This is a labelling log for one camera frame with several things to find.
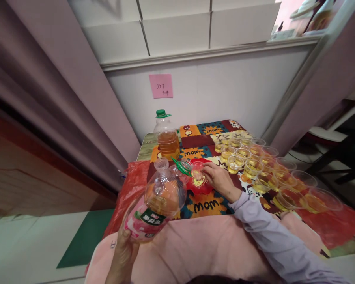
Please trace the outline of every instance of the floor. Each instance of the floor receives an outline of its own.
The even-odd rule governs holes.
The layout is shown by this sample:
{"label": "floor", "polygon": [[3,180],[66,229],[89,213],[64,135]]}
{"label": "floor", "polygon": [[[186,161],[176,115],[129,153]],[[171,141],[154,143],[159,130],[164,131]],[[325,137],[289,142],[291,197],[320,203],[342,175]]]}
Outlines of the floor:
{"label": "floor", "polygon": [[[294,161],[298,169],[307,169],[321,153],[300,147],[291,150],[286,157]],[[332,169],[344,169],[339,162],[330,164]],[[355,181],[339,187],[347,189],[348,198],[355,202]],[[11,216],[0,219],[0,283],[40,284],[84,283],[86,266],[56,269],[64,252],[83,222],[87,212],[46,217]],[[355,255],[333,258],[328,264],[339,274],[355,283]]]}
{"label": "floor", "polygon": [[86,265],[56,269],[87,212],[0,219],[0,283],[84,283]]}

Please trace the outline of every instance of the green mat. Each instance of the green mat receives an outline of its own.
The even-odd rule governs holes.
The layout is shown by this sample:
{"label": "green mat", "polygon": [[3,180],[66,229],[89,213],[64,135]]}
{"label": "green mat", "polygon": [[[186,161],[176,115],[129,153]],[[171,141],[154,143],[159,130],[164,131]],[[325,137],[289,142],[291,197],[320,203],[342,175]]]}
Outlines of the green mat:
{"label": "green mat", "polygon": [[88,212],[56,268],[88,264],[113,212],[114,209]]}

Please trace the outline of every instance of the green bottle cap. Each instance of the green bottle cap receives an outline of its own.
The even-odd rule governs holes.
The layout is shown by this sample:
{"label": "green bottle cap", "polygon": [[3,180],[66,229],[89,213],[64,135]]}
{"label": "green bottle cap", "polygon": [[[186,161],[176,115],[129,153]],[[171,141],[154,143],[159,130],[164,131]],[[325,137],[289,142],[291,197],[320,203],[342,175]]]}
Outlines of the green bottle cap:
{"label": "green bottle cap", "polygon": [[176,164],[176,167],[179,171],[181,171],[186,176],[192,176],[190,165],[187,163],[187,161],[177,161],[174,158],[172,158],[172,160]]}
{"label": "green bottle cap", "polygon": [[170,114],[166,114],[165,110],[157,110],[157,116],[156,118],[165,118],[171,116]]}

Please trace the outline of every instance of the juice bottle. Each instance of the juice bottle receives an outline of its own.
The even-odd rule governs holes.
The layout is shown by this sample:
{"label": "juice bottle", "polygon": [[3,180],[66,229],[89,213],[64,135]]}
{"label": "juice bottle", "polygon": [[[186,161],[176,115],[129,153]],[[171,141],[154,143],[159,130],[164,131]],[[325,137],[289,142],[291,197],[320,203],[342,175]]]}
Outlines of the juice bottle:
{"label": "juice bottle", "polygon": [[154,128],[154,135],[159,144],[162,157],[171,160],[180,156],[180,145],[176,128],[171,125],[170,114],[165,110],[157,110],[157,125]]}
{"label": "juice bottle", "polygon": [[145,193],[129,209],[124,228],[131,231],[132,241],[151,241],[183,207],[192,165],[187,160],[174,162],[171,167],[167,158],[154,162],[156,173]]}

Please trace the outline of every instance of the shelf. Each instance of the shelf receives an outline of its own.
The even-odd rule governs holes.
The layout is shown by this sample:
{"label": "shelf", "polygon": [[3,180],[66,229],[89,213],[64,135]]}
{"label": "shelf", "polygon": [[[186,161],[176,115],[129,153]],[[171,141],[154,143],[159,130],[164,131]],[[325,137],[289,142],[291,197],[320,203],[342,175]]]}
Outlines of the shelf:
{"label": "shelf", "polygon": [[265,50],[274,49],[284,49],[288,47],[304,46],[304,45],[316,45],[320,40],[321,36],[311,36],[311,37],[297,37],[292,39],[285,39],[281,41],[267,41],[261,43],[251,43],[245,45],[238,45],[233,47],[218,48],[218,49],[207,49],[199,52],[191,52],[177,55],[169,56],[157,56],[157,57],[146,57],[140,60],[129,60],[123,62],[113,62],[101,64],[101,68],[104,72],[117,71],[132,69],[142,66],[152,66],[159,64],[166,64],[172,62],[182,62],[191,61],[204,58],[213,58],[220,56],[228,56],[234,54],[259,52]]}

